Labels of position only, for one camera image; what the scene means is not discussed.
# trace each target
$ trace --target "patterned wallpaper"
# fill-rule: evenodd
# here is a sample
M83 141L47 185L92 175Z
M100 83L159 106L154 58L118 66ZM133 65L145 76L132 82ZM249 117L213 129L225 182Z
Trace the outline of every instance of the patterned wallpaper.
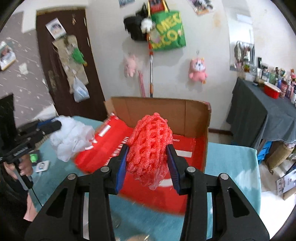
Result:
M17 126L30 121L53 103L41 66L36 30L23 34L22 16L22 12L12 15L0 33L0 42L11 42L17 58L0 72L0 96L14 93ZM27 64L28 74L20 73L19 65L23 63Z

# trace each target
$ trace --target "white device on table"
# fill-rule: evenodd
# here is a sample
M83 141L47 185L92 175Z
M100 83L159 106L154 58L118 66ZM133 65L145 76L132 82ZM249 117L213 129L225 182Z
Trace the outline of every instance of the white device on table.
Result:
M39 162L37 165L36 165L36 170L35 172L43 172L43 171L46 171L48 169L48 166L49 166L49 161L42 161L42 162Z

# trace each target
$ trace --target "foam fruit sleeve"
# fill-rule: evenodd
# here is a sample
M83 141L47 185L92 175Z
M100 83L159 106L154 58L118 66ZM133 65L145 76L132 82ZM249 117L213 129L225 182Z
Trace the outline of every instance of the foam fruit sleeve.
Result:
M173 143L173 132L159 113L138 121L127 144L130 147L127 171L142 185L155 190L168 173L166 146Z

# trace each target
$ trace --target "red container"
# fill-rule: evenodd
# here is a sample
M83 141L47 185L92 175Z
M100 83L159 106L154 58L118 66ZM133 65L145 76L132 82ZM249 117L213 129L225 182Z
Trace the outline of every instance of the red container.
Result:
M279 97L279 94L281 93L281 90L275 85L266 82L264 84L264 93L271 98L277 99Z

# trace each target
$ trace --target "door handle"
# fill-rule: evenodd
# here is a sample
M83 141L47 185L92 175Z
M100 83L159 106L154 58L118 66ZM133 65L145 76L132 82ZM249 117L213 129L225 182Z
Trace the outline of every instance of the door handle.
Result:
M48 73L50 86L52 88L53 93L55 93L56 90L57 90L57 85L56 85L56 82L55 82L55 79L54 79L54 73L51 70L49 70L47 73Z

